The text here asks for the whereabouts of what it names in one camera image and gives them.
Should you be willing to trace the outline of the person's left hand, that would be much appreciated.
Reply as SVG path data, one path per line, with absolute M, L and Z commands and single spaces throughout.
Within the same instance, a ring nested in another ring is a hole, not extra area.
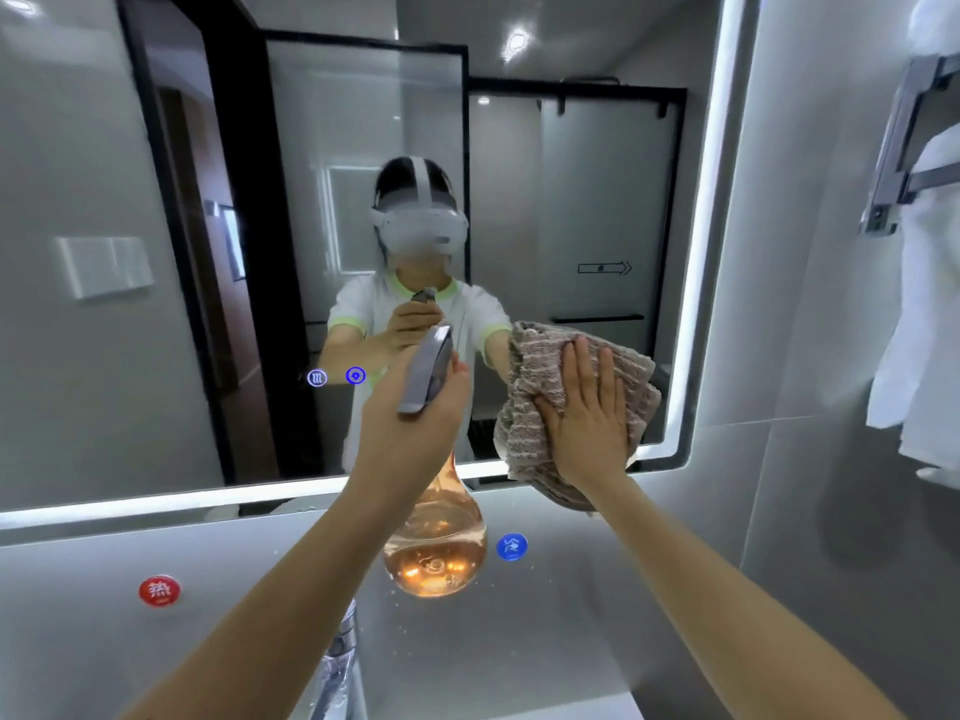
M 416 349 L 409 347 L 394 357 L 366 399 L 357 456 L 345 493 L 415 498 L 453 452 L 455 442 L 446 442 L 443 435 L 445 384 L 421 411 L 400 412 L 415 354 Z

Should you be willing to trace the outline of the person's right hand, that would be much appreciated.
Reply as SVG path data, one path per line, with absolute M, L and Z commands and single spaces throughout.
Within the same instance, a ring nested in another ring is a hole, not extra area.
M 588 410 L 581 401 L 577 376 L 576 339 L 561 352 L 561 384 L 565 401 L 561 435 L 550 455 L 558 475 L 579 491 L 595 509 L 616 496 L 627 482 L 628 436 L 617 423 L 617 378 L 611 350 L 592 356 L 600 407 Z

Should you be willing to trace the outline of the grey striped cleaning cloth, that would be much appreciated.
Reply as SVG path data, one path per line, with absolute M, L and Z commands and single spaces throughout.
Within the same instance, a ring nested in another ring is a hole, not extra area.
M 545 423 L 533 400 L 542 396 L 563 413 L 562 352 L 579 337 L 586 339 L 594 362 L 600 350 L 612 352 L 615 373 L 625 387 L 630 448 L 626 465 L 637 461 L 637 449 L 662 400 L 655 384 L 656 362 L 629 347 L 555 324 L 518 321 L 512 326 L 508 396 L 498 413 L 493 442 L 510 480 L 531 484 L 561 508 L 590 514 L 593 504 L 558 472 Z

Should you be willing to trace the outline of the orange glass spray bottle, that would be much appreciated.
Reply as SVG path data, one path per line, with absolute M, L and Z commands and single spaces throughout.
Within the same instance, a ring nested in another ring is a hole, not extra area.
M 437 397 L 446 383 L 452 352 L 451 325 L 433 326 L 409 362 L 399 415 L 417 417 Z M 461 481 L 451 452 L 382 555 L 390 578 L 403 592 L 440 598 L 461 592 L 475 579 L 487 547 L 481 508 Z

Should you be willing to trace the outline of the person's right forearm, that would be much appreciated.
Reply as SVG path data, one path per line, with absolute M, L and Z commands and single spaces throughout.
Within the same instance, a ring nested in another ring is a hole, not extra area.
M 574 481 L 733 720 L 908 720 L 842 653 L 624 472 Z

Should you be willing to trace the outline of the person's left forearm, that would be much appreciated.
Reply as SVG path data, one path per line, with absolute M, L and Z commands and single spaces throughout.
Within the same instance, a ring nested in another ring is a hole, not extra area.
M 436 472 L 352 474 L 210 634 L 117 720 L 287 720 L 375 558 Z

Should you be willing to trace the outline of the chrome faucet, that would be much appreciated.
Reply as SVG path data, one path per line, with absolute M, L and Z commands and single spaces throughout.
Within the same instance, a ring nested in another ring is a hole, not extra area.
M 352 720 L 357 649 L 355 599 L 351 600 L 319 666 L 318 701 L 313 720 Z

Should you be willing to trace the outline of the white hanging towel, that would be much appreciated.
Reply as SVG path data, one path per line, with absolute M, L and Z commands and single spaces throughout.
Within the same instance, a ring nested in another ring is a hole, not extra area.
M 900 313 L 873 376 L 870 428 L 899 428 L 918 477 L 960 492 L 960 181 L 899 211 Z

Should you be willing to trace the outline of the round red sticker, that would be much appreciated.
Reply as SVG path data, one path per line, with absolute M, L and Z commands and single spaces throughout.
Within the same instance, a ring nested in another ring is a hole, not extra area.
M 169 575 L 153 575 L 141 580 L 138 586 L 139 599 L 151 608 L 174 606 L 182 595 L 181 583 Z

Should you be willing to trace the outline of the grey metal towel rack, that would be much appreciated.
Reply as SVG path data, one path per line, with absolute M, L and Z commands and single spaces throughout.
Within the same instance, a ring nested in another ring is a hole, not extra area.
M 960 161 L 918 172 L 905 167 L 906 152 L 925 97 L 947 90 L 959 73 L 960 52 L 910 59 L 884 130 L 867 204 L 860 218 L 862 232 L 890 235 L 897 228 L 891 221 L 895 208 L 911 204 L 920 192 L 960 183 Z

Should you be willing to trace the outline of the illuminated bathroom wall mirror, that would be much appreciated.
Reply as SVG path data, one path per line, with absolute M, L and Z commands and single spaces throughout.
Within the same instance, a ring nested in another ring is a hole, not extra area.
M 330 331 L 440 276 L 466 483 L 520 478 L 527 322 L 652 357 L 633 469 L 687 463 L 753 1 L 0 0 L 0 545 L 337 492 Z

